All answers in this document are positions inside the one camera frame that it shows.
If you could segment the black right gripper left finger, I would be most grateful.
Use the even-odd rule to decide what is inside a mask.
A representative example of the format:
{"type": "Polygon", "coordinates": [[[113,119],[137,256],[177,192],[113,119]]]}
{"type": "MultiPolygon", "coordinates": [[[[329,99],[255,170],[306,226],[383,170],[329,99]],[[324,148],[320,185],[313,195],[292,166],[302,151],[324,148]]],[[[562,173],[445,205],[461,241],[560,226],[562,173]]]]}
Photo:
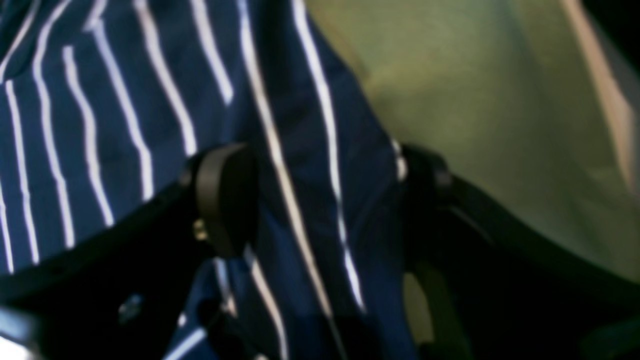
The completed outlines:
{"type": "Polygon", "coordinates": [[[211,148],[114,227],[2,276],[1,358],[162,358],[201,264],[256,241],[258,179],[246,143],[211,148]]]}

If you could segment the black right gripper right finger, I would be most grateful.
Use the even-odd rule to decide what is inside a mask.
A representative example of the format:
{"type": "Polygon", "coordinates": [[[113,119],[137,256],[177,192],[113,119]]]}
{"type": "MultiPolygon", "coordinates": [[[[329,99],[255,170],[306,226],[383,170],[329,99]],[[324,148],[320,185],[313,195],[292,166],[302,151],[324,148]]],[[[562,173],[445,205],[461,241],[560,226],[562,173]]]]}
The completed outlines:
{"type": "Polygon", "coordinates": [[[637,360],[639,285],[551,242],[427,148],[407,164],[407,271],[429,306],[425,360],[637,360]]]}

